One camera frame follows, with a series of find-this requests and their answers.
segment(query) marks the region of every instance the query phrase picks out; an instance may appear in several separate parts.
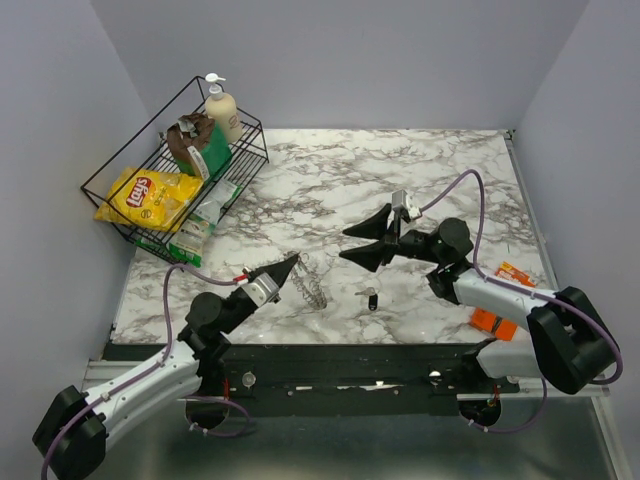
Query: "beige bottle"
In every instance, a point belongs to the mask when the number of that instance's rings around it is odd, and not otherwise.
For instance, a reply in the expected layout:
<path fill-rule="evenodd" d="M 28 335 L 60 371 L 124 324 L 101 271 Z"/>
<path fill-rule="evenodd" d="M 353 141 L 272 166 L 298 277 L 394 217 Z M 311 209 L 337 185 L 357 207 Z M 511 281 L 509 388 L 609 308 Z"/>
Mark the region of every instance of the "beige bottle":
<path fill-rule="evenodd" d="M 221 78 L 215 73 L 210 73 L 205 80 L 211 84 L 209 87 L 209 98 L 204 102 L 204 109 L 209 118 L 213 118 L 224 133 L 227 143 L 235 143 L 242 137 L 242 123 L 238 118 L 236 101 L 231 95 L 222 91 L 222 87 L 217 82 L 223 82 L 226 78 Z"/>

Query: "white marble countertop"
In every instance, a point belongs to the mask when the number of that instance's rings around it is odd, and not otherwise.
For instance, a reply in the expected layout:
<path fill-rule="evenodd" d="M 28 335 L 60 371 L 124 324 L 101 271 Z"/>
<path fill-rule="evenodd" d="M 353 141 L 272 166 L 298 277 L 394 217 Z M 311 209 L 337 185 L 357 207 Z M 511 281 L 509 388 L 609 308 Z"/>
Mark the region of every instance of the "white marble countertop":
<path fill-rule="evenodd" d="M 222 220 L 206 245 L 201 271 L 218 279 L 300 252 L 327 306 L 311 306 L 287 282 L 282 301 L 267 305 L 229 336 L 233 343 L 478 342 L 486 334 L 468 325 L 472 310 L 437 299 L 425 275 L 433 265 L 396 257 L 370 273 L 338 257 L 369 243 L 341 231 L 378 211 L 391 193 L 407 190 L 419 206 L 461 172 L 478 169 L 487 190 L 480 262 L 495 271 L 507 261 L 546 286 L 531 222 L 500 132 L 456 130 L 267 130 L 271 164 L 265 166 Z M 478 189 L 465 180 L 418 220 L 431 231 L 447 217 L 478 224 Z M 167 264 L 138 250 L 112 332 L 114 343 L 165 342 L 162 280 Z M 379 291 L 367 308 L 366 287 Z M 169 289 L 174 332 L 185 325 L 191 300 L 204 291 L 226 295 L 187 273 L 175 272 Z M 527 335 L 519 331 L 518 337 Z"/>

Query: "lay's logo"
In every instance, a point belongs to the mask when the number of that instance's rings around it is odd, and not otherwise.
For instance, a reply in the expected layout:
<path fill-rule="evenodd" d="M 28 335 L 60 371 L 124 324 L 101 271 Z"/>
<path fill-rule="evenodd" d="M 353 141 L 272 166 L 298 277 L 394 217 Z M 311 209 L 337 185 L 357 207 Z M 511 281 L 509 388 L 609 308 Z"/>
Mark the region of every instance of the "lay's logo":
<path fill-rule="evenodd" d="M 127 205 L 130 207 L 141 207 L 144 198 L 153 187 L 153 182 L 148 177 L 137 177 L 136 184 L 131 189 L 131 193 L 127 197 Z"/>

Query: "lay's chip bag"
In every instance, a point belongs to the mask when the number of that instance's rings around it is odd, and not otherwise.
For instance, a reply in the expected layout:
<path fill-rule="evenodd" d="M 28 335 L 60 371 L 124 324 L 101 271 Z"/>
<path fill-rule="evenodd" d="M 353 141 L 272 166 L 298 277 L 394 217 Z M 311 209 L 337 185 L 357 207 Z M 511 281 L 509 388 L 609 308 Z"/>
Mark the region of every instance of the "lay's chip bag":
<path fill-rule="evenodd" d="M 114 208 L 103 202 L 94 216 L 96 220 L 124 225 L 133 222 L 141 227 L 166 232 L 203 184 L 202 178 L 185 173 L 140 170 L 133 175 L 134 172 L 134 168 L 127 167 L 120 174 L 107 194 L 107 198 L 110 198 L 117 191 L 111 199 Z M 176 232 L 179 227 L 178 222 L 171 231 Z"/>

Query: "gray wall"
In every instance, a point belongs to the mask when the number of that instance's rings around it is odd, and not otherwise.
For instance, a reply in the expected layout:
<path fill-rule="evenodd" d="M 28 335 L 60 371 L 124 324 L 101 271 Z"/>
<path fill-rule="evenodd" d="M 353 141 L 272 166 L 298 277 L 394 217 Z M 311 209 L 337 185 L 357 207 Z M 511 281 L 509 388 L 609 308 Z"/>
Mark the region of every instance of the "gray wall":
<path fill-rule="evenodd" d="M 79 186 L 146 111 L 88 1 L 3 2 L 0 44 L 0 478 L 27 479 L 31 435 L 104 344 L 130 255 Z"/>
<path fill-rule="evenodd" d="M 194 74 L 269 127 L 513 128 L 587 0 L 92 0 L 150 111 Z"/>
<path fill-rule="evenodd" d="M 640 478 L 640 4 L 589 4 L 518 127 L 516 151 L 560 283 L 580 286 L 626 369 L 618 426 Z"/>

